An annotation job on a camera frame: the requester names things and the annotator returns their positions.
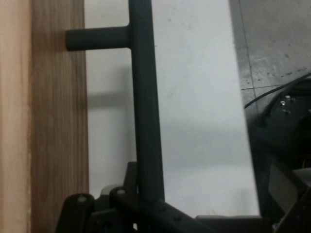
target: white wall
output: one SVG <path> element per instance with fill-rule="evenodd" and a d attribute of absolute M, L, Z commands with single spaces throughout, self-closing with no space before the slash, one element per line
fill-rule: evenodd
<path fill-rule="evenodd" d="M 191 216 L 256 215 L 226 0 L 154 0 L 166 201 Z M 85 0 L 86 27 L 128 24 L 127 0 Z M 90 192 L 135 159 L 130 50 L 86 53 Z"/>

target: concrete floor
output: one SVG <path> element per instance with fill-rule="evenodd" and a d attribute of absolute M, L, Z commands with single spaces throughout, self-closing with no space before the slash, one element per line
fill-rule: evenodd
<path fill-rule="evenodd" d="M 310 0 L 231 0 L 243 102 L 311 71 Z M 255 118 L 270 94 L 246 111 Z"/>

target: wire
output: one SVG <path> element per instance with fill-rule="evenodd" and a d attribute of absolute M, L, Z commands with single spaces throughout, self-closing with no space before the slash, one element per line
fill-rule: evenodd
<path fill-rule="evenodd" d="M 247 108 L 247 107 L 248 107 L 249 105 L 251 105 L 252 103 L 258 101 L 259 99 L 261 99 L 261 98 L 263 98 L 263 97 L 265 97 L 265 96 L 267 96 L 267 95 L 269 95 L 269 94 L 271 94 L 271 93 L 273 93 L 273 92 L 276 92 L 276 91 L 278 91 L 278 90 L 280 90 L 280 89 L 283 89 L 283 88 L 285 88 L 285 87 L 287 87 L 287 86 L 290 86 L 290 85 L 295 85 L 295 84 L 297 84 L 298 82 L 300 82 L 301 80 L 303 80 L 303 79 L 305 79 L 305 78 L 307 78 L 307 77 L 309 77 L 309 76 L 311 76 L 311 73 L 308 73 L 308 74 L 306 74 L 306 75 L 304 75 L 304 76 L 302 76 L 302 77 L 300 77 L 300 78 L 298 78 L 298 79 L 295 79 L 295 80 L 293 80 L 293 81 L 290 81 L 289 83 L 286 83 L 286 84 L 284 84 L 284 85 L 282 85 L 282 86 L 279 86 L 279 87 L 277 87 L 277 88 L 275 88 L 275 89 L 273 89 L 273 90 L 271 90 L 271 91 L 268 91 L 268 92 L 266 92 L 266 93 L 264 93 L 264 94 L 262 94 L 262 95 L 260 95 L 260 96 L 258 96 L 258 97 L 256 97 L 256 98 L 254 98 L 252 101 L 250 101 L 248 104 L 246 104 L 246 105 L 244 106 L 244 108 Z"/>

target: black metal bar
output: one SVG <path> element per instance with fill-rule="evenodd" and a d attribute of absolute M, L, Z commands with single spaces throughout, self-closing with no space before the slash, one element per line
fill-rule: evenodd
<path fill-rule="evenodd" d="M 127 48 L 129 27 L 69 30 L 66 46 L 69 51 Z"/>
<path fill-rule="evenodd" d="M 164 182 L 151 0 L 129 0 L 129 13 L 129 26 L 70 30 L 66 44 L 68 50 L 131 49 L 138 190 L 153 202 L 164 200 Z"/>
<path fill-rule="evenodd" d="M 130 30 L 139 196 L 164 200 L 151 0 L 130 0 Z"/>

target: wooden board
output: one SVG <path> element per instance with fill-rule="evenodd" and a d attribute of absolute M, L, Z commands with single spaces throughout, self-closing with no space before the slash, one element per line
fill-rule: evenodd
<path fill-rule="evenodd" d="M 0 0 L 0 232 L 53 233 L 64 198 L 88 192 L 83 0 Z"/>
<path fill-rule="evenodd" d="M 30 226 L 30 1 L 0 1 L 0 232 Z"/>
<path fill-rule="evenodd" d="M 85 53 L 65 48 L 84 3 L 32 0 L 32 17 L 32 232 L 53 233 L 64 198 L 88 192 Z"/>

